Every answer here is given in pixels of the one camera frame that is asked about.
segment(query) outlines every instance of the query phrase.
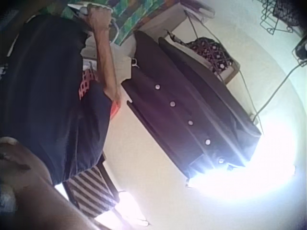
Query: white wall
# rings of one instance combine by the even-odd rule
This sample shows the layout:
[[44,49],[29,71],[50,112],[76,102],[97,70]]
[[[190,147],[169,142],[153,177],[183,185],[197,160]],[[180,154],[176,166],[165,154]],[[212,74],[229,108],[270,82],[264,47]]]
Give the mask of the white wall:
[[[232,6],[233,11],[228,14],[237,15],[234,8]],[[211,20],[207,25],[241,64],[259,109],[285,77],[285,67],[254,36],[250,36],[248,31],[252,28],[246,32],[240,26],[219,19]],[[199,25],[196,27],[200,35],[207,35]],[[264,36],[261,30],[255,30],[260,33],[257,36]],[[175,34],[182,40],[195,39],[188,21],[184,21]],[[248,113],[253,111],[239,76],[230,82],[228,88]],[[281,188],[264,196],[236,202],[214,199],[186,188],[186,178],[127,107],[128,97],[124,91],[122,95],[122,107],[110,123],[104,151],[108,168],[117,183],[135,197],[151,223],[145,229],[289,230],[295,229],[294,225],[305,218],[306,114],[289,81],[263,111],[261,120],[270,143],[268,158],[278,163],[282,157],[293,156],[295,176]]]
[[[260,26],[262,4],[257,0],[199,0],[216,10],[215,21],[235,25],[230,38],[236,30],[243,30],[248,36],[260,44],[278,63],[280,68],[287,74],[298,64],[292,56],[292,51],[301,38],[296,33],[284,33],[276,31],[269,34]],[[284,29],[285,24],[279,22],[279,28]],[[244,52],[255,55],[244,49]],[[307,112],[307,73],[303,68],[297,69],[289,78],[294,89],[300,97]]]

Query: electric cable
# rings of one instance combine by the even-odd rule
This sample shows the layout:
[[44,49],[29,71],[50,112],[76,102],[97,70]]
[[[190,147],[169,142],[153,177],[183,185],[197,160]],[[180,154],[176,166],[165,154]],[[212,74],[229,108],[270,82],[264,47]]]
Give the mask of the electric cable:
[[290,75],[300,66],[304,65],[307,63],[306,61],[301,62],[300,64],[298,64],[297,66],[295,66],[289,73],[288,75],[284,78],[284,80],[280,83],[280,85],[277,87],[277,89],[273,92],[273,94],[271,95],[271,97],[267,100],[267,102],[261,107],[261,109],[256,113],[253,122],[255,121],[256,117],[259,116],[259,114],[262,112],[262,110],[265,109],[265,107],[271,102],[271,100],[274,98],[275,94],[279,91],[279,89],[282,87],[282,85],[287,81],[287,79],[290,77]]
[[[201,20],[199,20],[198,18],[196,18],[198,21],[199,21],[199,23],[221,44],[221,46],[225,49],[225,47],[224,47],[224,45],[223,45],[223,43],[221,42],[221,40],[217,37],[217,36],[215,36],[215,34],[207,27],[207,26],[205,26],[204,25],[204,23],[201,21]],[[247,86],[247,84],[246,84],[246,81],[245,81],[245,78],[244,78],[244,76],[243,76],[243,73],[242,73],[242,71],[241,70],[239,70],[239,73],[240,73],[240,76],[241,76],[241,78],[242,78],[242,81],[243,81],[243,83],[244,83],[244,87],[246,88],[246,91],[247,91],[247,93],[248,93],[248,97],[249,97],[249,99],[250,99],[250,102],[251,102],[251,105],[252,105],[252,107],[253,107],[253,110],[255,111],[255,113],[256,113],[256,116],[253,118],[253,120],[252,120],[252,122],[254,123],[254,121],[255,121],[255,119],[256,119],[256,117],[258,117],[258,120],[259,120],[259,125],[260,125],[260,128],[261,128],[261,131],[262,131],[262,133],[264,134],[264,130],[263,130],[263,127],[262,127],[262,123],[261,123],[261,119],[260,119],[260,117],[259,117],[259,113],[257,113],[257,109],[256,109],[256,107],[255,107],[255,104],[254,104],[254,102],[253,102],[253,99],[252,99],[252,97],[251,97],[251,94],[250,94],[250,92],[249,92],[249,90],[248,90],[248,86]]]
[[[195,29],[195,27],[194,27],[194,24],[193,24],[193,22],[192,22],[192,20],[191,20],[191,17],[190,17],[189,12],[187,12],[187,11],[184,11],[184,12],[185,12],[186,16],[187,16],[188,19],[189,19],[189,22],[190,22],[190,24],[191,24],[191,26],[192,26],[192,28],[193,28],[193,31],[194,31],[194,34],[196,35],[196,38],[198,39],[198,35],[197,35],[196,29]],[[212,57],[212,59],[213,59],[212,62],[210,62],[210,61],[209,61],[209,62],[210,62],[210,64],[215,68],[216,73],[217,73],[218,77],[220,78],[221,82],[226,86],[225,81],[224,81],[224,79],[223,79],[222,76],[221,76],[220,70],[219,70],[218,67],[217,67],[217,63],[214,61],[214,55],[213,55],[213,51],[212,51],[212,49],[211,49],[211,47],[210,47],[210,44],[209,44],[206,40],[205,40],[205,42],[207,43],[208,50],[209,50],[210,55],[211,55],[211,57]]]

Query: orange object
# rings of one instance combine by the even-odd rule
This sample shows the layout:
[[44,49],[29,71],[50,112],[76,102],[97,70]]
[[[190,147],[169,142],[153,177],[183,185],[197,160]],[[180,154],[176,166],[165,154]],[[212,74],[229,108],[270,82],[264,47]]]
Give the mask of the orange object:
[[111,115],[110,115],[110,119],[112,120],[113,117],[117,114],[117,112],[120,109],[120,102],[113,102],[112,103],[112,107],[111,107]]

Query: bright light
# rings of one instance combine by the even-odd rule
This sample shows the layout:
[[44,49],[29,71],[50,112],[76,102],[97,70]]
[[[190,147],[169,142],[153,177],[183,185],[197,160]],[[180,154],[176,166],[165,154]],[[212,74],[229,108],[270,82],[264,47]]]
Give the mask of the bright light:
[[62,183],[57,184],[57,185],[54,186],[54,187],[55,187],[55,189],[57,189],[57,191],[58,191],[59,193],[61,193],[61,195],[62,195],[63,197],[65,197],[65,199],[69,200],[69,199],[68,199],[68,195],[67,195],[67,193],[66,193],[66,191],[65,191],[65,188],[64,188],[64,186],[63,186]]
[[280,188],[295,173],[295,141],[285,123],[274,120],[266,126],[246,168],[212,170],[189,181],[208,196],[227,200],[250,199]]
[[[149,223],[142,214],[133,196],[128,192],[119,193],[119,203],[115,206],[116,211],[131,225],[148,226]],[[110,229],[123,229],[124,224],[116,216],[113,210],[105,212],[95,218]]]
[[130,224],[148,226],[145,216],[142,214],[139,205],[128,192],[119,193],[120,202],[115,206],[117,212]]
[[114,229],[114,230],[124,229],[124,224],[121,222],[120,218],[118,218],[112,210],[104,212],[103,214],[96,217],[95,220],[109,229]]

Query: person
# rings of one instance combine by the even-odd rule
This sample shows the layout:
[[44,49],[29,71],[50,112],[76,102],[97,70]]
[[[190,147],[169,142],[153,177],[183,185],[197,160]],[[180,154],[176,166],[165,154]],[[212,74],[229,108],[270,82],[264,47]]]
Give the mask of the person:
[[111,105],[120,100],[111,12],[88,6],[85,20],[96,41],[97,80],[85,80],[81,25],[52,15],[24,25],[2,76],[0,222],[9,229],[96,229],[54,188],[97,164]]

